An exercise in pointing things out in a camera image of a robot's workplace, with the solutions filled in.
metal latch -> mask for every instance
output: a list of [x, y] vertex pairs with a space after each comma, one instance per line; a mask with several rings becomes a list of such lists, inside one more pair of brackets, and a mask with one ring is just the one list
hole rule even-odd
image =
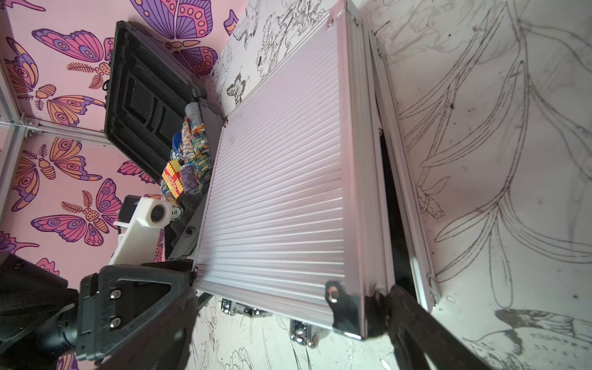
[[315, 348], [322, 332], [326, 330], [302, 321], [290, 320], [290, 339], [303, 346]]
[[248, 317], [269, 317], [271, 312], [259, 310], [258, 308], [249, 307], [231, 300], [222, 299], [220, 309], [227, 315], [234, 316], [236, 314], [245, 315]]

metal frame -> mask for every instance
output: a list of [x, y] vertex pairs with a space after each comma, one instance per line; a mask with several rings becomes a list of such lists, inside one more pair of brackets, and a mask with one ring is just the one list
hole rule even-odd
[[432, 259], [429, 255], [426, 233], [423, 230], [420, 207], [411, 178], [411, 169], [408, 166], [407, 151], [398, 121], [399, 115], [394, 103], [392, 82], [388, 73], [387, 61], [382, 57], [383, 53], [378, 47], [378, 40], [369, 31], [366, 32], [366, 35], [370, 44], [369, 55], [373, 62], [374, 91], [387, 142], [388, 157], [392, 164], [392, 176], [397, 200], [400, 204], [417, 300], [425, 310], [431, 311], [440, 301], [440, 289], [434, 279]]
[[[369, 297], [376, 291], [387, 292], [396, 276], [392, 269], [378, 114], [373, 112], [374, 99], [369, 90], [368, 41], [355, 9], [351, 9], [349, 5], [348, 11], [335, 19], [342, 98], [344, 234], [350, 243], [344, 250], [347, 274], [342, 286], [348, 295]], [[359, 309], [360, 335], [365, 338], [366, 307], [361, 304]]]
[[0, 65], [0, 127], [8, 129], [0, 155], [0, 225], [4, 220], [5, 207], [26, 137], [33, 133], [43, 133], [85, 143], [113, 146], [102, 132], [38, 120], [21, 114], [8, 82], [4, 63]]

ribbed aluminum panel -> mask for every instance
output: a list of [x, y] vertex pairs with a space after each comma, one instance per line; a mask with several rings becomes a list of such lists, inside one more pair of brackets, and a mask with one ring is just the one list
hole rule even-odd
[[325, 283], [345, 274], [341, 160], [332, 27], [316, 31], [229, 117], [198, 244], [197, 287], [318, 306], [330, 327]]
[[337, 329], [365, 337], [360, 297], [394, 276], [368, 38], [344, 4], [228, 117], [194, 286], [331, 328], [337, 281], [358, 321]]

orange butterfly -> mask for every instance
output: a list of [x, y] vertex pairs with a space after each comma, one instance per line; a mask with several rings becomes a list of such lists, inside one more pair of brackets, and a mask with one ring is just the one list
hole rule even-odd
[[81, 148], [82, 143], [76, 140], [60, 138], [53, 140], [49, 161], [45, 159], [47, 156], [47, 145], [45, 144], [39, 148], [37, 154], [29, 150], [23, 150], [17, 168], [15, 185], [12, 187], [13, 190], [18, 191], [20, 199], [12, 206], [12, 212], [25, 208], [35, 199], [39, 192], [39, 171], [37, 167], [49, 180], [56, 178], [56, 169], [52, 166], [52, 163], [58, 170], [78, 180], [96, 181], [102, 179], [102, 176], [89, 174], [85, 170], [86, 161], [84, 157], [77, 155]]

case lid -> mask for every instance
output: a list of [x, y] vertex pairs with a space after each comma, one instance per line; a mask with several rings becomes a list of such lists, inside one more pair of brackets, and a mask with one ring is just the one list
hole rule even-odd
[[119, 21], [111, 59], [105, 135], [155, 181], [170, 159], [185, 106], [205, 96], [195, 77], [139, 26]]

